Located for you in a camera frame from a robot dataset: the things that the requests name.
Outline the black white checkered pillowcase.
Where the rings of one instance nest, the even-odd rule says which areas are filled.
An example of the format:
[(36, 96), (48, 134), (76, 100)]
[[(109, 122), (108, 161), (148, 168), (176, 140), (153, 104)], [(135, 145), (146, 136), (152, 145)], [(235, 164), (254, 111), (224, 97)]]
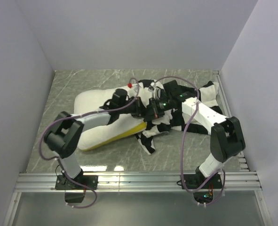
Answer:
[[(195, 97), (199, 93), (199, 100), (203, 104), (222, 114), (222, 110), (216, 100), (219, 88), (219, 83), (217, 82), (209, 81), (197, 91), (194, 88), (179, 85), (175, 80), (165, 84), (158, 82), (157, 86), (162, 88), (161, 96), (167, 94), (169, 87), (175, 87), (178, 94), (188, 92)], [(183, 131), (189, 118), (189, 115), (182, 113), (181, 107), (173, 108), (165, 111), (165, 115), (160, 119), (146, 122), (146, 128), (142, 132), (137, 133), (135, 137), (147, 154), (153, 154), (156, 151), (153, 138), (172, 129)]]

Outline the white pillow with yellow edge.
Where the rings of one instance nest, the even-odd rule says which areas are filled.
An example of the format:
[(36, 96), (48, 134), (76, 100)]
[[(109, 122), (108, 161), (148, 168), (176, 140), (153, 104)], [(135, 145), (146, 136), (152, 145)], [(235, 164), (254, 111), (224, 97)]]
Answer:
[(146, 129), (142, 119), (133, 118), (130, 114), (121, 114), (119, 118), (107, 125), (110, 115), (95, 113), (85, 116), (85, 113), (100, 110), (105, 101), (112, 98), (115, 89), (88, 90), (78, 94), (74, 101), (74, 115), (82, 115), (79, 120), (84, 124), (78, 141), (78, 148), (89, 151), (112, 141), (140, 133)]

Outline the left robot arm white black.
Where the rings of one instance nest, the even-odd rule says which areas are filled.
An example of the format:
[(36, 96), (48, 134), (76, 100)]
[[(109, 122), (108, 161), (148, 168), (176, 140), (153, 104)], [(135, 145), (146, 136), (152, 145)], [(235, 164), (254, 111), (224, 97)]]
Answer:
[(43, 133), (43, 141), (48, 148), (55, 152), (64, 174), (66, 183), (71, 189), (79, 189), (83, 184), (83, 170), (81, 169), (75, 150), (83, 132), (114, 123), (121, 114), (132, 114), (141, 117), (144, 106), (136, 93), (131, 97), (126, 90), (116, 89), (111, 99), (97, 110), (83, 115), (72, 115), (60, 112), (56, 120)]

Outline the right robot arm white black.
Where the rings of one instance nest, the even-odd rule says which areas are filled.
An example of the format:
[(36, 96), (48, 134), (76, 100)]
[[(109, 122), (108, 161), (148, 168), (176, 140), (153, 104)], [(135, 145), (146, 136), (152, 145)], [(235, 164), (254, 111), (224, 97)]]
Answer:
[(195, 181), (200, 188), (212, 183), (211, 175), (246, 147), (239, 119), (223, 115), (217, 105), (217, 83), (209, 81), (195, 90), (153, 80), (140, 81), (145, 106), (146, 129), (137, 135), (149, 154), (155, 152), (153, 138), (171, 129), (210, 135), (210, 154), (197, 167)]

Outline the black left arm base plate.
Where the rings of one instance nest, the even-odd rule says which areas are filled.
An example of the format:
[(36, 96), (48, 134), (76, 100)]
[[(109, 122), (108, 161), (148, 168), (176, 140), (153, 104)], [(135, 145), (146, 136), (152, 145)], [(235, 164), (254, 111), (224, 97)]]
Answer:
[(94, 199), (92, 206), (97, 201), (97, 193), (95, 192), (98, 185), (97, 175), (80, 175), (76, 178), (69, 179), (66, 175), (58, 175), (55, 184), (56, 191), (64, 191), (64, 200), (67, 205), (74, 206), (84, 201), (86, 191), (92, 191)]

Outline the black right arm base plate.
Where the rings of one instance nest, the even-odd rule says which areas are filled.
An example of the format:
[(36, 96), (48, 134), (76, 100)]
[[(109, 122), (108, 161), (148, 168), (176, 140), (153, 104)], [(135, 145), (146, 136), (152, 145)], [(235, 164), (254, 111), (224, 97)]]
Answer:
[(201, 185), (202, 187), (193, 192), (193, 198), (197, 205), (206, 207), (222, 196), (224, 196), (225, 176), (221, 178), (219, 173), (214, 174), (210, 178), (205, 178), (203, 175), (185, 174), (184, 183), (188, 190), (197, 190)]

